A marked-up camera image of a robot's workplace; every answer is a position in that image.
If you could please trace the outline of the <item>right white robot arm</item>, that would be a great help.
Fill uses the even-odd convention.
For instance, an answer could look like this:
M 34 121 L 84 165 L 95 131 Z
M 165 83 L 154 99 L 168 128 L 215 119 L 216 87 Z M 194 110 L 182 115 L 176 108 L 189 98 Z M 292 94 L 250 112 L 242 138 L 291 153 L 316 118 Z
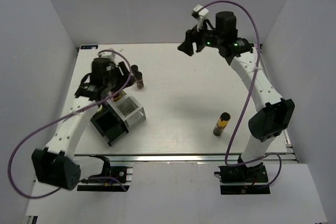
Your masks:
M 234 13 L 217 13 L 215 27 L 207 15 L 207 9 L 192 12 L 197 25 L 186 32 L 178 50 L 192 56 L 205 47 L 218 49 L 248 89 L 247 100 L 253 101 L 256 114 L 248 121 L 250 138 L 236 164 L 238 177 L 247 182 L 255 177 L 255 168 L 262 164 L 271 143 L 288 127 L 295 104 L 284 99 L 264 74 L 259 64 L 260 48 L 238 36 Z

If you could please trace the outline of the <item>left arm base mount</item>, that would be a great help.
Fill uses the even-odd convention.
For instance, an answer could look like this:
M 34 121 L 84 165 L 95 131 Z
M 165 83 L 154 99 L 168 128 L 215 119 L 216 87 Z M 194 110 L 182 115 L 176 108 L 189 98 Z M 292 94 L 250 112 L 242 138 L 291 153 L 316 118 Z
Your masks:
M 132 180 L 133 167 L 120 162 L 112 162 L 106 156 L 77 156 L 81 176 L 77 191 L 126 192 Z

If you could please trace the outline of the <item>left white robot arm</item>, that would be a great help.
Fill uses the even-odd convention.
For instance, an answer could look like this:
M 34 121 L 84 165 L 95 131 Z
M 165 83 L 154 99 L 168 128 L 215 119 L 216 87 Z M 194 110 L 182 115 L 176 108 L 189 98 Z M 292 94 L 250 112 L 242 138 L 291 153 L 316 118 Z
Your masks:
M 74 93 L 70 117 L 60 123 L 55 135 L 41 150 L 32 153 L 37 180 L 66 190 L 81 180 L 104 182 L 110 178 L 107 158 L 99 155 L 75 160 L 75 150 L 99 106 L 121 90 L 133 85 L 128 65 L 110 58 L 94 58 L 91 72 L 80 81 Z

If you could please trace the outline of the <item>black cap spice jar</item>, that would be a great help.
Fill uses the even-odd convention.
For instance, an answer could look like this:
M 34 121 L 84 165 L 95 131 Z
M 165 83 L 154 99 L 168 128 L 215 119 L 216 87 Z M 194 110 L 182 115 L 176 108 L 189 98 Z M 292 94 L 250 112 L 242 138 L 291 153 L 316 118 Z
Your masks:
M 143 82 L 143 74 L 141 72 L 136 72 L 134 74 L 134 78 L 135 78 L 135 82 L 136 82 L 136 86 L 138 89 L 143 89 L 144 88 L 144 82 Z
M 137 72 L 139 71 L 139 68 L 137 65 L 132 65 L 131 66 L 131 72 L 132 72 L 132 75 L 134 76 Z

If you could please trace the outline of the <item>black cap spice jar front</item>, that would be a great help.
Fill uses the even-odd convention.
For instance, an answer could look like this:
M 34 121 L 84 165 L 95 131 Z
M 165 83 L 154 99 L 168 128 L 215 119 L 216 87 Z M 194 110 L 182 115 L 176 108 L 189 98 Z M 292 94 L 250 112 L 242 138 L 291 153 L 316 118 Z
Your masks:
M 143 74 L 141 72 L 136 72 L 134 74 L 134 78 L 135 78 L 135 82 L 136 82 L 136 86 L 138 89 L 143 89 L 144 88 L 144 82 L 143 82 Z

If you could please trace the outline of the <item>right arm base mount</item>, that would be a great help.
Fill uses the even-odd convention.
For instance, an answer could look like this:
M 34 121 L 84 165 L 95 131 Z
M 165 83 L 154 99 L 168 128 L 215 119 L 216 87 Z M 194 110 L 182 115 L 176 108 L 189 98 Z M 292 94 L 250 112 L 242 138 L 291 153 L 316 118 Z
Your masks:
M 219 179 L 222 195 L 269 195 L 265 165 L 256 168 L 245 166 L 219 166 L 214 172 Z

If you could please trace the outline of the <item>yellow label brown bottle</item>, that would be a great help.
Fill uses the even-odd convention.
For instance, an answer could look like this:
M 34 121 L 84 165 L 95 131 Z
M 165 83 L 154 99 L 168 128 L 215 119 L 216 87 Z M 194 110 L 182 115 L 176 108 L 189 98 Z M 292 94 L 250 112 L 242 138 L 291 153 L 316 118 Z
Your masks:
M 121 98 L 123 98 L 125 96 L 125 92 L 124 91 L 120 91 L 117 95 L 115 95 L 113 97 L 114 102 L 117 102 L 118 100 L 120 100 Z

